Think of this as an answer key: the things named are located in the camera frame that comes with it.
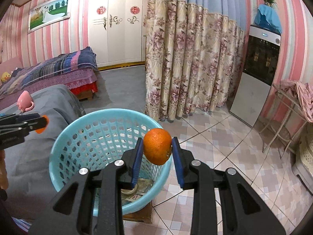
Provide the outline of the orange tangerine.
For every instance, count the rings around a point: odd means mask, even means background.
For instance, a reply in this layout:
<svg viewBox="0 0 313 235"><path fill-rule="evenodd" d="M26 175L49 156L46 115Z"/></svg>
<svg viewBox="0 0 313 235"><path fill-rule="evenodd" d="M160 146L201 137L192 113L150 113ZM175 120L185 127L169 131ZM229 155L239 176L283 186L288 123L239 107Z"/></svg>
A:
<svg viewBox="0 0 313 235"><path fill-rule="evenodd" d="M143 152L154 165L165 164L171 156L171 135L163 128L149 130L143 139Z"/></svg>
<svg viewBox="0 0 313 235"><path fill-rule="evenodd" d="M36 123L36 125L35 125L35 130L34 130L34 131L35 131L37 134L43 133L43 132L45 131L45 129L47 128L48 124L49 124L49 118L48 118L48 116L47 116L47 115L42 115L42 116L38 119L38 121L37 121L37 123Z"/></svg>

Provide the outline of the patterned snack bag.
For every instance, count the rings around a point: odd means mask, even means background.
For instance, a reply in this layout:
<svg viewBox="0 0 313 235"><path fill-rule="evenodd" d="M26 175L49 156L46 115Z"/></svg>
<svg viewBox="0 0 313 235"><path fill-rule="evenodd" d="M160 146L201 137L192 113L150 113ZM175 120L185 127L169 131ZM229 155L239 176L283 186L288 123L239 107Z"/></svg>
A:
<svg viewBox="0 0 313 235"><path fill-rule="evenodd" d="M122 205L130 204L142 196L144 196L153 186L153 180L139 178L135 187L131 190L121 190L121 202Z"/></svg>

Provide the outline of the white round soap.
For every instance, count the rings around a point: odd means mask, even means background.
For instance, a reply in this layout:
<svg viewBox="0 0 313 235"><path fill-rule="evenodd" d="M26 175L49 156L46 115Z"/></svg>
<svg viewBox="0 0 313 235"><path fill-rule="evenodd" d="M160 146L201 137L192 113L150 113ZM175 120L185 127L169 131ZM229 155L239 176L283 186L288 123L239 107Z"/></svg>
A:
<svg viewBox="0 0 313 235"><path fill-rule="evenodd" d="M136 184L133 189L122 189L121 193L124 195L132 195L137 192L138 185Z"/></svg>

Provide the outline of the pink pig mug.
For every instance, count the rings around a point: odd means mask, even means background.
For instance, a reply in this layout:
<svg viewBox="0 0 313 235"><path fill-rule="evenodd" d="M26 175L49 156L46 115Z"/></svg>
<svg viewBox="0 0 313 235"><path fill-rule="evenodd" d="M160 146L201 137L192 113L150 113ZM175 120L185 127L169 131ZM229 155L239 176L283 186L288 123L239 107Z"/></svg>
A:
<svg viewBox="0 0 313 235"><path fill-rule="evenodd" d="M34 108L34 100L28 91L23 91L16 103L20 112L28 112Z"/></svg>

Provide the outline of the turquoise plastic laundry basket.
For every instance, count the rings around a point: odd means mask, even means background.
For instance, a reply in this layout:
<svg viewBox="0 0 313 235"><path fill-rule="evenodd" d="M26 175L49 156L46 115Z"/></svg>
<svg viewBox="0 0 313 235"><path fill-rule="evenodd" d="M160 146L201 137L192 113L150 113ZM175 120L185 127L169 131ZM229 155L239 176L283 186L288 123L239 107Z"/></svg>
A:
<svg viewBox="0 0 313 235"><path fill-rule="evenodd" d="M138 138L160 124L134 110L111 108L86 114L58 136L49 157L51 182L60 191L80 168L101 170L135 147Z"/></svg>

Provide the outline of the yellow duck plush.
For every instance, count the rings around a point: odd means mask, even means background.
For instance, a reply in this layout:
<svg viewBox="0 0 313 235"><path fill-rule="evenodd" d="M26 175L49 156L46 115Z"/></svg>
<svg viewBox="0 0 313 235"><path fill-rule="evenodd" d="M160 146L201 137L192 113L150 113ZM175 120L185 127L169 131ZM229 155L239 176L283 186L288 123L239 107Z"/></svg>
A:
<svg viewBox="0 0 313 235"><path fill-rule="evenodd" d="M11 74L9 72L4 72L1 76L1 83L6 83L11 78Z"/></svg>

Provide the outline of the pink bed with plaid quilt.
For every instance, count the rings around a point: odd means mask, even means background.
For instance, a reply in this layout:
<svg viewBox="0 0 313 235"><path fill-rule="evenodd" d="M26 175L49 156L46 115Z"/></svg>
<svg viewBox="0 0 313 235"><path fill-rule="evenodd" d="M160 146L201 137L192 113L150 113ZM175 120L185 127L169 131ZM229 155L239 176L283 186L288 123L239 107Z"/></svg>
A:
<svg viewBox="0 0 313 235"><path fill-rule="evenodd" d="M24 90L34 93L62 84L74 90L74 94L87 90L96 92L96 73L96 54L91 47L61 54L36 66L14 70L8 81L1 85L1 109L15 104Z"/></svg>

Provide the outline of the framed wedding photo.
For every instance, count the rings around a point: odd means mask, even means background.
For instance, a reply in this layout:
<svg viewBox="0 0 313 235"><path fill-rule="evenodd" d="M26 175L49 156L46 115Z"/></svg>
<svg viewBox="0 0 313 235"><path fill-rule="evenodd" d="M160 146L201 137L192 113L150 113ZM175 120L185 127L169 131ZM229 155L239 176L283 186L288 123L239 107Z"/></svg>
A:
<svg viewBox="0 0 313 235"><path fill-rule="evenodd" d="M29 11L28 34L40 28L70 18L68 8L71 0L49 0L37 5Z"/></svg>

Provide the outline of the floral beige curtain right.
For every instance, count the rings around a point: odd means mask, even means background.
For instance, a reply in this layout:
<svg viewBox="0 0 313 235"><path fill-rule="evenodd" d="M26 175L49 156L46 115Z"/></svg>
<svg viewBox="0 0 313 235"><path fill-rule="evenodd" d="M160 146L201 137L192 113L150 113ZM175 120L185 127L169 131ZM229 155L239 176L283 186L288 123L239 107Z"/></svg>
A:
<svg viewBox="0 0 313 235"><path fill-rule="evenodd" d="M246 0L148 0L146 114L174 120L224 106L238 84Z"/></svg>

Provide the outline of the white black water dispenser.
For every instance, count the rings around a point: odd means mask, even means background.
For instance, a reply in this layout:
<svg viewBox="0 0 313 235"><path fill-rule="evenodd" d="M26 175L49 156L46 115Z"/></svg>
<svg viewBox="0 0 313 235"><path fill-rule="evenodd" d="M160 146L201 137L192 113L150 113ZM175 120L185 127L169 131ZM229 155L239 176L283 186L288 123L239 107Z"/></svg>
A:
<svg viewBox="0 0 313 235"><path fill-rule="evenodd" d="M256 25L249 28L244 69L230 113L253 127L270 92L280 54L281 35Z"/></svg>

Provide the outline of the pink clothes on rack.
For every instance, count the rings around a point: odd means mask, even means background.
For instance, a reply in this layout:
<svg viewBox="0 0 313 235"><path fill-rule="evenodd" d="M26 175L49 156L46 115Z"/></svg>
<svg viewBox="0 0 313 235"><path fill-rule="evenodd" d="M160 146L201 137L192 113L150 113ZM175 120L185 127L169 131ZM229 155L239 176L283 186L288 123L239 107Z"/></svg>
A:
<svg viewBox="0 0 313 235"><path fill-rule="evenodd" d="M312 85L294 80L282 80L280 89L297 98L306 121L312 123Z"/></svg>

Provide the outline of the white wardrobe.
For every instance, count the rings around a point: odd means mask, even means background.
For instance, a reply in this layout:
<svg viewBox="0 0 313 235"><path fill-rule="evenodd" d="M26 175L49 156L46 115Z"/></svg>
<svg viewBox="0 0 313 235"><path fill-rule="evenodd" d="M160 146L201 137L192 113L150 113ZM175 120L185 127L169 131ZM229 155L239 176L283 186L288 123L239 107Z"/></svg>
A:
<svg viewBox="0 0 313 235"><path fill-rule="evenodd" d="M89 0L88 42L98 67L145 60L148 0Z"/></svg>

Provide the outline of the blue cloth on dispenser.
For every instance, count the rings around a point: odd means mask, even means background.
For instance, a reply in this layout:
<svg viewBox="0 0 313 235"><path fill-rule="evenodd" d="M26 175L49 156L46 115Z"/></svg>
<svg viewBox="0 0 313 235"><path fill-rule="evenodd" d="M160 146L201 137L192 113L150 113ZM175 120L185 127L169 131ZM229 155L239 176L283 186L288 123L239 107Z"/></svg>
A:
<svg viewBox="0 0 313 235"><path fill-rule="evenodd" d="M257 8L254 25L277 34L282 34L282 26L277 12L272 7L265 4L261 4Z"/></svg>

